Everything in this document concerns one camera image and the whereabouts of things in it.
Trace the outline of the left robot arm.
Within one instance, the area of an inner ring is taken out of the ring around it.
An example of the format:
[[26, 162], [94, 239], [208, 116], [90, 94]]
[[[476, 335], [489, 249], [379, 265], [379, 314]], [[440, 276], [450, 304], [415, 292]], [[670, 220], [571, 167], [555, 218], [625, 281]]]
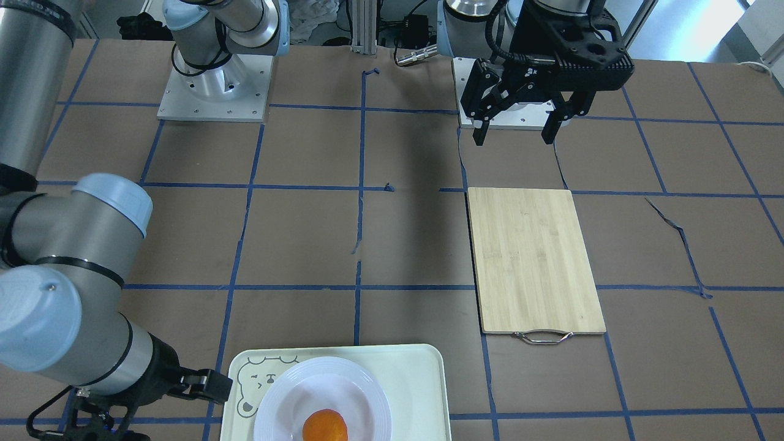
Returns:
[[478, 146], [502, 112], [547, 102], [541, 137], [551, 145], [597, 92], [620, 89], [635, 72], [603, 1], [440, 1], [437, 11], [439, 53], [473, 59], [459, 106]]

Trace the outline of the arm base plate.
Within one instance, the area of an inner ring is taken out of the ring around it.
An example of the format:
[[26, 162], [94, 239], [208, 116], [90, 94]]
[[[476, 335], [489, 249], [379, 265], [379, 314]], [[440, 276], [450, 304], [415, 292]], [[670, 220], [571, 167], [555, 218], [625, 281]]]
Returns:
[[[473, 63], [473, 58], [453, 59], [454, 94], [456, 95], [460, 126], [463, 129], [480, 126], [467, 116], [460, 104], [462, 93], [467, 86], [467, 79], [469, 78]], [[490, 128], [541, 131], [544, 128], [547, 117], [551, 111], [554, 111], [554, 103], [551, 101], [545, 103], [513, 104], [509, 109], [502, 111], [493, 117]]]
[[180, 122], [263, 123], [275, 58], [235, 54], [224, 66], [199, 76], [179, 52], [171, 70], [157, 117]]

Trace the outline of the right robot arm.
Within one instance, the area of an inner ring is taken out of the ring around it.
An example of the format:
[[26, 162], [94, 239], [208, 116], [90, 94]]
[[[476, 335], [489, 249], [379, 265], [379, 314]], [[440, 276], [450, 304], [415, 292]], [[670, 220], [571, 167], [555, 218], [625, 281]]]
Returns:
[[[115, 174], [79, 179], [67, 197], [36, 174], [82, 1], [2, 2], [2, 364], [65, 384], [27, 418], [38, 440], [146, 440], [129, 425], [163, 396], [224, 404], [233, 382], [180, 366], [168, 344], [118, 312], [153, 203]], [[34, 419], [69, 393], [64, 430]]]

